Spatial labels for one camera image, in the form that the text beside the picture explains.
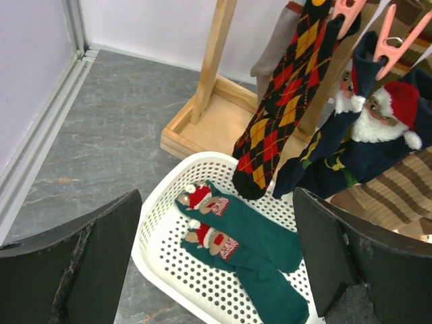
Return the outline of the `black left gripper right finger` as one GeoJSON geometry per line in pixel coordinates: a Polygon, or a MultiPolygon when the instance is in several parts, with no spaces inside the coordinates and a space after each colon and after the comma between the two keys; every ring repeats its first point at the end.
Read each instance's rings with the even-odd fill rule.
{"type": "Polygon", "coordinates": [[[431,244],[360,219],[303,188],[294,216],[319,317],[364,286],[380,323],[431,322],[431,244]]]}

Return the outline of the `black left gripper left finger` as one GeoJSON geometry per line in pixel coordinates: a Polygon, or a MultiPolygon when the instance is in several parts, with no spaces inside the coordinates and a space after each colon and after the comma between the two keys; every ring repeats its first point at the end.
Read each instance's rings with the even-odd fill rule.
{"type": "Polygon", "coordinates": [[[2,323],[113,323],[136,235],[138,190],[1,246],[2,323]]]}

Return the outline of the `pink round clip hanger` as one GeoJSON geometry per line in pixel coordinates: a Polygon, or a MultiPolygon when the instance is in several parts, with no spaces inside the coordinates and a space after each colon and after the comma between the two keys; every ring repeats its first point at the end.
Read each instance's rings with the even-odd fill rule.
{"type": "MultiPolygon", "coordinates": [[[[398,62],[399,58],[404,54],[404,52],[413,43],[416,37],[423,31],[429,22],[431,22],[431,11],[428,12],[424,18],[412,29],[412,33],[402,40],[399,37],[389,36],[390,29],[392,27],[392,22],[394,20],[396,5],[390,5],[388,2],[387,7],[383,9],[381,15],[374,20],[372,23],[372,30],[377,33],[377,44],[373,46],[374,49],[374,61],[384,60],[385,65],[376,75],[376,80],[378,82],[384,83],[389,80],[397,78],[397,75],[387,74],[393,68],[393,66],[398,62]]],[[[426,58],[431,52],[431,45],[429,48],[421,55],[414,66],[424,58],[426,58]]]]}

